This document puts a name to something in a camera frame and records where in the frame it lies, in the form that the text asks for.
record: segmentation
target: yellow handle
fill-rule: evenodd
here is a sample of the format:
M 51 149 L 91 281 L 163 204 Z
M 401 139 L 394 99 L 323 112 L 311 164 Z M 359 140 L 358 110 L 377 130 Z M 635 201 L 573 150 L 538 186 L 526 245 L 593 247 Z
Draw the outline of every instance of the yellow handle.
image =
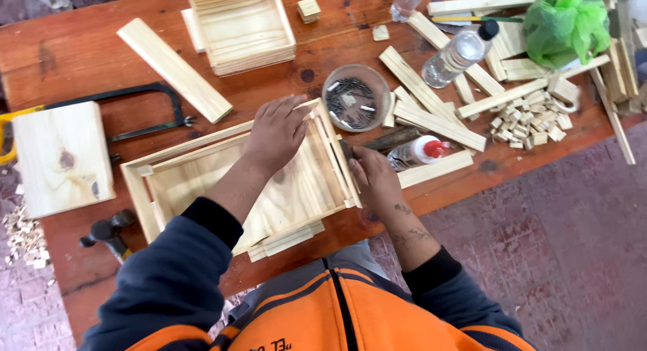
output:
M 30 107 L 27 109 L 22 109 L 16 112 L 10 112 L 9 114 L 0 115 L 0 150 L 4 145 L 4 125 L 10 123 L 14 117 L 20 115 L 32 114 L 34 112 L 44 110 L 44 105 L 39 105 L 35 107 Z M 0 156 L 0 165 L 7 165 L 11 163 L 16 158 L 16 139 L 13 139 L 13 145 L 11 146 L 11 151 L 9 153 Z

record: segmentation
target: navy sleeve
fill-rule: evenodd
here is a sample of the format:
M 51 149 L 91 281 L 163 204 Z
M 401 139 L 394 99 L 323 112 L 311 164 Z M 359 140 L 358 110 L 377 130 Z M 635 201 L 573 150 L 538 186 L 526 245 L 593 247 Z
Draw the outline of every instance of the navy sleeve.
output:
M 220 319 L 220 276 L 242 233 L 221 206 L 198 198 L 147 249 L 125 261 L 117 290 L 99 307 L 99 323 L 85 333 L 80 349 L 125 350 L 176 324 L 208 331 Z
M 521 324 L 483 293 L 445 247 L 402 276 L 411 289 L 413 301 L 452 326 L 493 326 L 522 336 Z

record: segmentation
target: person's left hand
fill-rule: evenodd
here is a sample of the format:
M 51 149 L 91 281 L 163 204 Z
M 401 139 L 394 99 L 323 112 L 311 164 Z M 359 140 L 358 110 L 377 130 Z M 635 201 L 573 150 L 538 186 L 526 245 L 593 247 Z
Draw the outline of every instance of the person's left hand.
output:
M 311 108 L 295 109 L 305 101 L 304 95 L 282 97 L 264 104 L 256 113 L 245 156 L 270 177 L 295 156 L 305 138 L 307 122 L 303 117 Z

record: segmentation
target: hammer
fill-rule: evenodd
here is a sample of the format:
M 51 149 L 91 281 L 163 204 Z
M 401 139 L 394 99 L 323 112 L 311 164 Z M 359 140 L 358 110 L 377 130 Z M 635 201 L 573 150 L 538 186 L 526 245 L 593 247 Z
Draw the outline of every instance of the hammer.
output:
M 90 248 L 97 241 L 103 241 L 115 254 L 119 263 L 124 264 L 125 259 L 132 255 L 133 252 L 125 245 L 118 232 L 132 225 L 135 221 L 136 218 L 131 211 L 127 209 L 121 210 L 107 220 L 101 220 L 90 226 L 90 233 L 79 240 L 79 245 Z

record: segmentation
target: wooden workbench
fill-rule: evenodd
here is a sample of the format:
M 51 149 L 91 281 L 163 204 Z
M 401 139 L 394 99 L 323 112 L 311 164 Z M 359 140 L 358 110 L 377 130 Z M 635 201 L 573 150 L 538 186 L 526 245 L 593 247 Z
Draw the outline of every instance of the wooden workbench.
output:
M 410 26 L 391 22 L 388 8 L 393 0 L 317 0 L 321 7 L 319 21 L 308 25 L 302 23 L 297 13 L 297 1 L 283 0 L 297 40 L 296 60 L 226 78 L 217 78 L 206 56 L 196 54 L 192 47 L 180 13 L 189 8 L 187 0 L 121 0 L 0 27 L 0 74 L 9 107 L 15 111 L 160 81 L 158 74 L 115 34 L 137 17 L 222 93 L 234 105 L 234 110 L 212 125 L 182 100 L 185 115 L 198 116 L 197 123 L 190 128 L 174 128 L 110 144 L 109 152 L 119 153 L 125 161 L 250 120 L 261 104 L 283 95 L 304 93 L 310 99 L 319 97 L 327 75 L 344 64 L 371 66 L 394 89 L 400 83 L 378 59 L 389 45 L 418 70 L 435 52 Z M 390 40 L 373 41 L 370 27 L 380 24 L 387 24 Z M 572 81 L 585 87 L 584 109 L 571 115 L 575 128 L 568 130 L 564 141 L 531 151 L 510 149 L 503 143 L 493 145 L 489 141 L 488 150 L 474 157 L 475 165 L 407 188 L 404 193 L 414 212 L 423 215 L 612 135 L 603 110 L 593 104 L 589 76 L 582 74 Z M 453 85 L 435 91 L 443 101 L 461 106 Z M 477 92 L 474 95 L 476 99 L 485 98 Z M 108 136 L 172 121 L 170 104 L 161 93 L 103 101 L 101 112 Z M 490 115 L 485 114 L 468 123 L 468 127 L 489 135 L 490 120 Z M 625 120 L 625 127 L 642 120 L 642 115 L 632 117 Z M 357 135 L 341 134 L 349 144 L 359 145 L 384 133 L 378 128 Z M 116 199 L 42 219 L 78 343 L 81 334 L 96 322 L 96 308 L 115 289 L 115 275 L 120 268 L 105 246 L 84 249 L 78 240 L 88 233 L 92 223 L 109 218 L 121 209 L 133 208 L 117 166 L 113 167 L 113 173 Z M 249 263 L 246 255 L 237 256 L 222 278 L 223 294 L 247 289 L 382 231 L 381 225 L 366 220 L 367 213 L 347 209 L 329 216 L 323 221 L 326 231 L 254 264 Z M 133 250 L 146 245 L 139 228 L 132 227 L 122 235 Z

